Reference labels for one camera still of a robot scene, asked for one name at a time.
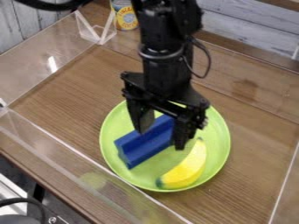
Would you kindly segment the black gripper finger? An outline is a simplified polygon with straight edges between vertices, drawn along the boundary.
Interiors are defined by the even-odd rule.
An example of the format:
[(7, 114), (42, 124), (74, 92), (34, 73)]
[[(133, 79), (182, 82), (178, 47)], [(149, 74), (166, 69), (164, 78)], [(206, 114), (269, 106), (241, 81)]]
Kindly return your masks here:
[(182, 150), (186, 142), (193, 138), (196, 130), (202, 130), (206, 125), (204, 112), (173, 113), (172, 144), (174, 149)]
[(144, 134), (154, 122), (154, 111), (146, 101), (126, 99), (126, 110), (134, 130)]

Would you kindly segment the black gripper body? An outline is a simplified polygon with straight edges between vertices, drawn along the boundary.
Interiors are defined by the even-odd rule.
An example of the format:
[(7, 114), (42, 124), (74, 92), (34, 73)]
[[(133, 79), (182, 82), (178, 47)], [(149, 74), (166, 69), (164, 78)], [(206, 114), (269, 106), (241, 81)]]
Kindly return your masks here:
[(142, 72), (122, 72), (122, 96), (146, 101), (153, 110), (172, 117), (173, 113), (206, 111), (209, 102), (192, 88), (192, 44), (172, 51), (153, 51), (144, 45), (138, 48)]

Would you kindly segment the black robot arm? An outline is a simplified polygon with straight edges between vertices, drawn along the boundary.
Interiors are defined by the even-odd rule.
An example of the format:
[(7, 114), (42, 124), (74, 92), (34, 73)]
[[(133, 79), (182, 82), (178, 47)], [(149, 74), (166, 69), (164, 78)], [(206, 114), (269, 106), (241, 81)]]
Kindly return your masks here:
[(206, 125), (208, 99), (192, 87), (193, 49), (205, 46), (192, 36), (201, 28), (196, 0), (130, 0), (140, 27), (140, 73), (124, 71), (122, 96), (134, 130), (146, 132), (158, 111), (173, 118), (177, 150)]

